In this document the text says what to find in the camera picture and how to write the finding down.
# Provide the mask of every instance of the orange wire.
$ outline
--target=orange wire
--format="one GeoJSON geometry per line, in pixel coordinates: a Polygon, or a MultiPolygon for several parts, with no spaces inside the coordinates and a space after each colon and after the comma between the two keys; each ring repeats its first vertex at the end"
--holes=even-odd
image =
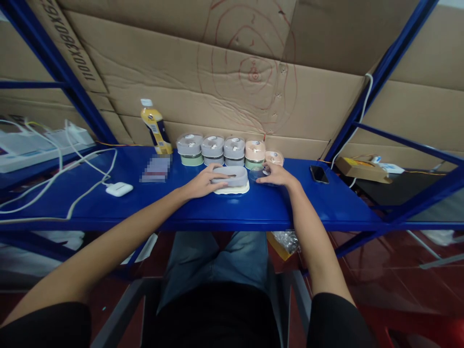
{"type": "Polygon", "coordinates": [[[436,174],[436,173],[428,173],[428,172],[419,172],[419,171],[407,171],[405,170],[406,173],[420,173],[420,174],[428,174],[428,175],[446,175],[446,174],[436,174]]]}
{"type": "Polygon", "coordinates": [[[107,144],[107,143],[102,143],[101,141],[95,140],[97,143],[102,144],[102,145],[107,145],[107,146],[143,146],[143,145],[137,145],[137,144],[107,144]]]}

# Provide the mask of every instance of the person's right hand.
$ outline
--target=person's right hand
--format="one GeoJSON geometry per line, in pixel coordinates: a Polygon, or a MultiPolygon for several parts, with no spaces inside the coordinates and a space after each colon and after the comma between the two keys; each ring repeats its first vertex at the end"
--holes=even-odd
{"type": "Polygon", "coordinates": [[[271,172],[269,176],[259,178],[256,180],[259,184],[270,183],[275,185],[285,185],[288,187],[292,183],[298,182],[298,179],[295,178],[292,174],[287,172],[282,166],[273,163],[264,163],[263,164],[266,171],[271,172]]]}

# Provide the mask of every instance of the white cable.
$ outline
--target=white cable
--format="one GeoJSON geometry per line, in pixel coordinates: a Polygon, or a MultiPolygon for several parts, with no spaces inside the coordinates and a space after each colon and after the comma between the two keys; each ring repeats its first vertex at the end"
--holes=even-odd
{"type": "Polygon", "coordinates": [[[356,182],[356,178],[354,178],[353,182],[351,183],[350,186],[348,186],[349,188],[352,188],[354,186],[354,183],[356,182]]]}
{"type": "MultiPolygon", "coordinates": [[[[62,217],[27,217],[27,218],[21,218],[21,219],[10,219],[10,220],[0,220],[0,224],[6,224],[6,223],[18,223],[18,222],[31,222],[31,221],[43,221],[43,220],[49,220],[49,221],[68,221],[70,220],[72,217],[73,217],[73,212],[74,212],[74,208],[76,207],[77,203],[79,203],[79,201],[81,199],[83,199],[85,196],[87,196],[89,193],[91,193],[98,185],[102,184],[104,180],[106,180],[107,176],[109,175],[109,173],[113,170],[114,166],[115,166],[115,162],[116,162],[116,156],[117,156],[117,150],[116,149],[105,149],[105,150],[99,150],[99,151],[95,151],[95,152],[92,152],[90,155],[93,155],[95,153],[100,153],[100,152],[104,152],[104,151],[110,151],[110,150],[114,150],[115,151],[115,155],[113,156],[113,161],[111,163],[111,166],[110,166],[110,169],[104,173],[104,177],[102,180],[100,180],[99,182],[97,182],[95,185],[93,185],[91,188],[89,188],[86,192],[84,192],[82,195],[80,195],[70,206],[70,208],[68,209],[68,213],[66,215],[65,218],[62,218],[62,217]]],[[[73,163],[71,166],[67,167],[66,169],[63,170],[64,171],[67,171],[69,170],[70,168],[73,168],[73,166],[76,164],[77,165],[77,162],[76,163],[73,163]]]]}
{"type": "MultiPolygon", "coordinates": [[[[364,99],[364,105],[362,106],[362,112],[361,112],[361,117],[359,118],[359,123],[361,123],[363,121],[363,118],[364,118],[364,112],[366,111],[366,105],[367,105],[367,99],[369,98],[369,95],[371,94],[371,90],[372,90],[372,84],[374,83],[374,79],[372,77],[371,74],[366,74],[365,76],[369,77],[369,89],[367,90],[367,94],[366,94],[366,99],[364,99]]],[[[349,141],[353,138],[353,136],[356,134],[356,132],[358,131],[358,127],[356,127],[356,129],[354,130],[353,134],[348,138],[348,140],[343,144],[342,148],[340,149],[339,152],[337,152],[337,154],[333,157],[333,160],[332,160],[332,164],[330,165],[330,169],[333,169],[334,168],[334,163],[335,163],[335,160],[337,159],[338,155],[340,155],[340,153],[343,151],[343,149],[345,148],[345,145],[349,143],[349,141]]]]}
{"type": "Polygon", "coordinates": [[[12,121],[7,121],[7,120],[2,120],[0,119],[0,122],[5,122],[5,123],[10,123],[12,125],[15,125],[19,128],[19,130],[23,133],[27,133],[27,130],[25,130],[22,126],[20,126],[19,124],[17,124],[16,122],[12,122],[12,121]]]}
{"type": "Polygon", "coordinates": [[[24,124],[26,125],[26,127],[33,133],[37,134],[38,136],[40,136],[41,138],[44,138],[45,140],[47,140],[51,145],[53,145],[54,147],[57,148],[58,150],[58,160],[59,160],[59,171],[61,172],[63,170],[63,153],[61,152],[61,149],[59,148],[59,146],[57,144],[55,144],[55,142],[53,142],[52,140],[48,139],[46,136],[44,136],[43,134],[40,134],[39,132],[37,132],[34,128],[32,128],[28,121],[27,121],[27,118],[26,118],[26,121],[24,122],[24,124]]]}
{"type": "MultiPolygon", "coordinates": [[[[72,163],[70,166],[66,167],[66,168],[63,169],[62,171],[60,171],[60,172],[58,172],[57,174],[55,174],[52,178],[50,178],[50,179],[48,179],[48,180],[46,180],[46,181],[44,181],[44,182],[42,182],[42,183],[40,183],[40,184],[38,184],[38,185],[32,187],[32,188],[30,188],[30,189],[28,189],[28,190],[25,191],[23,194],[21,194],[19,197],[16,197],[16,198],[14,198],[14,199],[12,199],[12,200],[10,200],[10,201],[8,201],[8,202],[5,202],[5,203],[3,203],[3,204],[0,204],[0,208],[2,208],[3,206],[5,206],[5,205],[7,205],[7,204],[10,204],[10,203],[12,203],[12,202],[14,202],[14,201],[17,201],[17,200],[23,198],[23,197],[26,196],[29,192],[31,192],[31,191],[33,191],[34,189],[36,189],[37,187],[39,187],[39,186],[41,186],[41,185],[47,183],[47,185],[42,189],[42,191],[40,191],[40,193],[39,193],[32,201],[30,201],[29,203],[25,204],[24,206],[22,206],[22,207],[20,207],[20,208],[15,209],[15,210],[0,211],[0,214],[11,214],[11,213],[16,213],[16,212],[18,212],[18,211],[21,211],[21,210],[27,208],[28,206],[30,206],[30,205],[34,204],[35,202],[37,202],[37,201],[45,194],[45,192],[48,190],[48,188],[54,183],[54,181],[55,181],[60,175],[62,175],[63,173],[67,172],[68,170],[74,168],[75,166],[77,166],[77,165],[80,164],[81,162],[84,162],[84,161],[85,161],[88,157],[90,157],[90,156],[93,156],[93,155],[95,155],[95,154],[102,153],[102,152],[105,152],[105,151],[112,151],[112,150],[115,152],[115,155],[114,155],[114,158],[113,158],[113,164],[112,164],[112,166],[111,166],[111,168],[110,168],[110,171],[111,171],[111,170],[113,169],[113,167],[114,167],[114,162],[115,162],[116,156],[117,156],[117,151],[116,151],[116,149],[105,149],[105,150],[94,151],[94,152],[92,152],[92,153],[90,153],[90,154],[84,156],[82,159],[79,159],[78,161],[72,163]]],[[[104,173],[105,175],[104,175],[104,177],[103,177],[103,179],[102,179],[102,182],[103,182],[104,180],[107,179],[107,176],[108,176],[108,174],[109,174],[110,171],[108,171],[107,173],[104,173]]]]}
{"type": "MultiPolygon", "coordinates": [[[[65,129],[65,132],[66,132],[66,138],[68,139],[68,142],[69,142],[69,145],[71,146],[71,148],[74,150],[74,152],[80,157],[80,158],[84,158],[80,153],[79,151],[77,151],[77,149],[74,147],[73,145],[73,142],[71,141],[70,137],[69,137],[69,124],[68,124],[68,120],[66,119],[65,122],[64,122],[64,129],[65,129]]],[[[102,173],[103,175],[105,175],[106,173],[102,170],[100,170],[99,168],[95,167],[92,163],[90,163],[88,160],[84,160],[85,163],[87,163],[90,167],[92,167],[93,169],[95,169],[97,172],[99,173],[102,173]]]]}

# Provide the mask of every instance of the plastic bag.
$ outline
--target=plastic bag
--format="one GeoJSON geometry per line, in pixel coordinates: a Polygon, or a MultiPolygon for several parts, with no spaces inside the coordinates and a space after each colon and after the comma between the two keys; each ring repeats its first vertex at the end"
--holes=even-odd
{"type": "Polygon", "coordinates": [[[294,230],[273,231],[271,233],[275,240],[278,241],[290,255],[293,254],[300,246],[300,242],[298,241],[294,230]]]}
{"type": "Polygon", "coordinates": [[[454,230],[425,230],[421,232],[432,242],[442,247],[455,243],[453,239],[454,230]]]}

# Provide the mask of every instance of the cardboard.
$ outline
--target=cardboard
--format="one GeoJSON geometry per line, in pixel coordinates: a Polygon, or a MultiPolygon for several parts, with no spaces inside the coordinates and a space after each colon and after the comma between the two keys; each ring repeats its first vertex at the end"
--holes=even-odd
{"type": "Polygon", "coordinates": [[[209,45],[281,59],[295,0],[60,0],[63,9],[209,45]]]}
{"type": "Polygon", "coordinates": [[[103,81],[55,0],[28,0],[28,5],[82,86],[88,91],[105,93],[103,81]]]}
{"type": "Polygon", "coordinates": [[[300,0],[284,61],[366,74],[396,40],[418,0],[300,0]]]}
{"type": "MultiPolygon", "coordinates": [[[[93,92],[87,93],[92,99],[95,107],[99,110],[115,112],[108,98],[102,94],[93,92]]],[[[0,98],[18,100],[18,102],[37,102],[54,104],[57,106],[72,106],[71,101],[66,97],[61,89],[40,88],[40,89],[0,89],[0,98]]]]}
{"type": "MultiPolygon", "coordinates": [[[[464,152],[447,152],[464,158],[464,152]]],[[[439,158],[427,155],[410,147],[385,146],[373,144],[348,143],[343,149],[340,156],[354,157],[367,154],[376,154],[382,156],[382,162],[394,163],[402,168],[430,170],[442,162],[442,160],[439,158]]],[[[440,170],[447,172],[453,170],[454,168],[456,168],[454,164],[446,162],[445,164],[443,164],[440,170]]]]}
{"type": "Polygon", "coordinates": [[[63,9],[131,27],[358,75],[383,56],[418,2],[59,0],[63,9]]]}
{"type": "Polygon", "coordinates": [[[277,254],[283,261],[288,260],[290,256],[293,255],[285,250],[285,248],[276,240],[272,232],[266,232],[266,238],[269,244],[274,248],[274,250],[277,252],[277,254]]]}
{"type": "MultiPolygon", "coordinates": [[[[52,129],[63,129],[64,120],[68,119],[75,125],[88,130],[90,135],[96,139],[90,127],[72,106],[2,98],[0,99],[0,116],[18,123],[22,123],[24,118],[27,117],[29,121],[44,124],[52,129]]],[[[118,142],[121,144],[133,144],[131,137],[116,113],[101,111],[101,116],[118,142]]],[[[2,123],[0,123],[0,129],[7,132],[17,131],[15,126],[2,123]]]]}
{"type": "Polygon", "coordinates": [[[346,176],[391,184],[388,173],[376,163],[356,159],[338,157],[335,161],[337,168],[346,176]]]}
{"type": "MultiPolygon", "coordinates": [[[[136,144],[152,146],[148,129],[143,123],[140,117],[125,116],[121,115],[121,121],[129,132],[130,136],[136,144]]],[[[216,134],[223,137],[236,135],[245,139],[258,138],[262,139],[262,134],[252,132],[233,131],[222,128],[212,128],[205,126],[194,126],[185,123],[176,123],[164,121],[166,132],[168,134],[171,143],[175,146],[175,141],[181,134],[186,132],[197,132],[200,134],[216,134]]],[[[299,139],[299,138],[288,138],[274,135],[266,136],[266,147],[269,149],[277,149],[282,152],[284,157],[297,158],[304,160],[317,160],[320,154],[324,151],[327,146],[327,141],[310,140],[310,139],[299,139]]]]}
{"type": "Polygon", "coordinates": [[[0,21],[0,79],[53,81],[10,22],[0,21]]]}
{"type": "Polygon", "coordinates": [[[391,80],[464,91],[464,8],[440,1],[391,80]]]}
{"type": "MultiPolygon", "coordinates": [[[[363,123],[440,150],[464,151],[462,110],[462,91],[388,81],[363,123]]],[[[352,142],[401,146],[364,130],[352,142]]]]}
{"type": "Polygon", "coordinates": [[[138,116],[140,99],[148,98],[171,122],[328,141],[363,81],[82,14],[66,15],[120,115],[138,116]]]}

